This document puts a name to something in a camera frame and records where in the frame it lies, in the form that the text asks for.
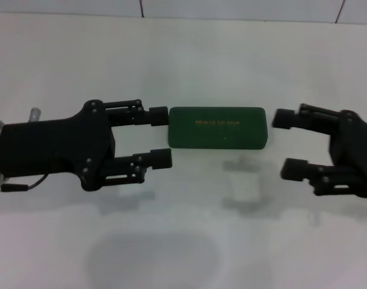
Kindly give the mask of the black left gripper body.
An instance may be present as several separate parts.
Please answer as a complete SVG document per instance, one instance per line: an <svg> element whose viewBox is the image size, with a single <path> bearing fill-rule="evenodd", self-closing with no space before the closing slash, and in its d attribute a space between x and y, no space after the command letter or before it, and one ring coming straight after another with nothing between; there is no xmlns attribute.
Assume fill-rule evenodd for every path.
<svg viewBox="0 0 367 289"><path fill-rule="evenodd" d="M5 125L1 172L7 178L72 173L86 191L103 187L99 171L113 157L115 141L102 101L85 103L76 115Z"/></svg>

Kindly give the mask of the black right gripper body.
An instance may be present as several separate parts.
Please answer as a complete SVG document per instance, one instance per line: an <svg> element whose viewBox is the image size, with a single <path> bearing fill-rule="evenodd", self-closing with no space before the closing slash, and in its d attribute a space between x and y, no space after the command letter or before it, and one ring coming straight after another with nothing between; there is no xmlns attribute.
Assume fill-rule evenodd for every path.
<svg viewBox="0 0 367 289"><path fill-rule="evenodd" d="M350 194L367 197L367 123L357 113L350 110L338 113L329 154L335 169L345 174Z"/></svg>

